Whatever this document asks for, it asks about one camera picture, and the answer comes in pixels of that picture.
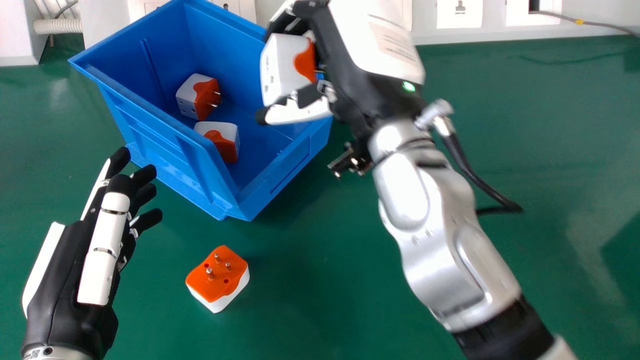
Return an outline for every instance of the robotic arm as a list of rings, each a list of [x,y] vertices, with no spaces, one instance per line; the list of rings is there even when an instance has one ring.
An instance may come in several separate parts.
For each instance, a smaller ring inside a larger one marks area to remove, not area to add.
[[[111,348],[120,272],[140,234],[162,220],[159,209],[137,216],[156,196],[156,168],[120,174],[130,158],[122,147],[107,159],[80,221],[51,225],[22,294],[23,359],[100,360]]]
[[[473,172],[448,118],[451,106],[442,100],[426,106],[422,100],[424,68],[395,11],[385,0],[286,2],[266,35],[261,64],[266,107],[258,122],[302,121],[300,114],[314,100],[326,108],[307,120],[330,112],[350,126],[355,141],[329,167],[338,177],[345,170],[364,175],[373,169],[380,216],[399,245],[408,284],[468,359],[575,359],[564,340],[544,326],[481,229],[478,215],[522,208]],[[279,76],[301,74],[299,66],[285,66],[291,47],[281,40],[303,38],[309,30],[318,71],[326,73],[322,88],[319,82]],[[264,76],[265,63],[274,58],[278,66],[269,71],[278,74]],[[280,91],[275,102],[265,94],[274,88]],[[314,95],[301,101],[306,91]],[[436,149],[430,131],[499,207],[476,211],[471,186]]]

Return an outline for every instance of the green led indicator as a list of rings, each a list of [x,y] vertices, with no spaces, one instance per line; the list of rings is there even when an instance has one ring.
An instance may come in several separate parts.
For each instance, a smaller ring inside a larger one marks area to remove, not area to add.
[[[408,92],[415,92],[415,86],[408,81],[402,83],[402,87]]]

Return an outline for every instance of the green surface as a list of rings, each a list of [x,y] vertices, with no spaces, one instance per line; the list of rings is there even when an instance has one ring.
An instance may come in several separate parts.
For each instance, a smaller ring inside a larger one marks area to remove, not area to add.
[[[631,37],[420,49],[426,97],[456,107],[476,170],[522,216],[481,219],[548,326],[583,359],[640,359],[640,42]],[[80,216],[122,138],[60,37],[39,67],[0,68],[0,359],[16,359],[20,308],[49,224]],[[407,287],[370,176],[326,164],[348,130],[252,223],[215,221],[166,186],[141,238],[107,359],[462,359]],[[479,204],[490,201],[479,196]],[[227,244],[251,281],[213,315],[187,273]]]

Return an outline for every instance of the storage container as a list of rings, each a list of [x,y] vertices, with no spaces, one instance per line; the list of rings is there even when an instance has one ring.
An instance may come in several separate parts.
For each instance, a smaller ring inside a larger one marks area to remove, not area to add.
[[[174,0],[71,58],[98,84],[135,164],[218,220],[252,220],[326,145],[331,119],[260,126],[263,28],[205,0]],[[222,104],[210,121],[232,122],[239,160],[180,115],[175,93],[193,73],[218,79]]]

